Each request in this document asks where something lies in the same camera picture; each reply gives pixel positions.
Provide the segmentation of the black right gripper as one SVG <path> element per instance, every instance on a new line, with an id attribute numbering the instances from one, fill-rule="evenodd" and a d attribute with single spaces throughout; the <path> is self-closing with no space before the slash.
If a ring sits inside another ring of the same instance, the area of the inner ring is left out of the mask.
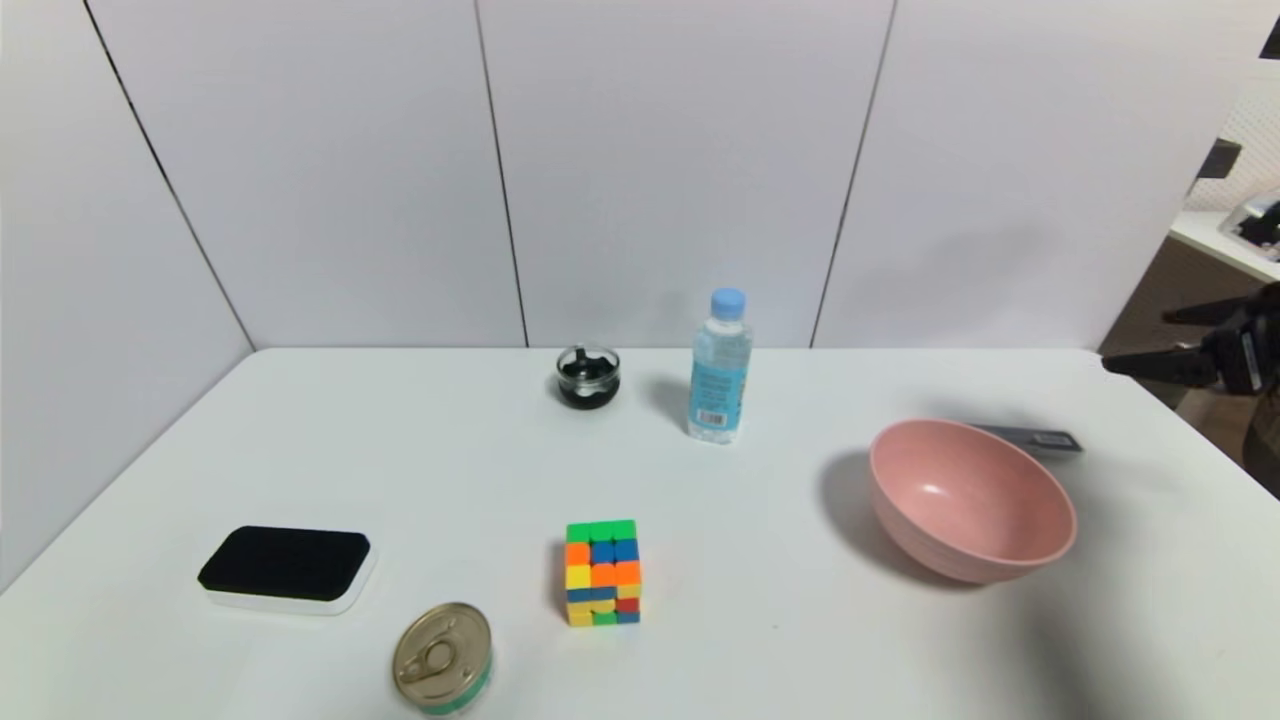
<path id="1" fill-rule="evenodd" d="M 1222 299 L 1166 311 L 1162 322 L 1172 325 L 1225 325 L 1225 350 L 1231 370 L 1225 386 L 1231 395 L 1265 395 L 1279 378 L 1279 283 L 1266 284 L 1249 296 Z M 1106 372 L 1184 387 L 1211 387 L 1221 382 L 1212 352 L 1198 346 L 1174 347 L 1140 354 L 1101 357 Z"/>

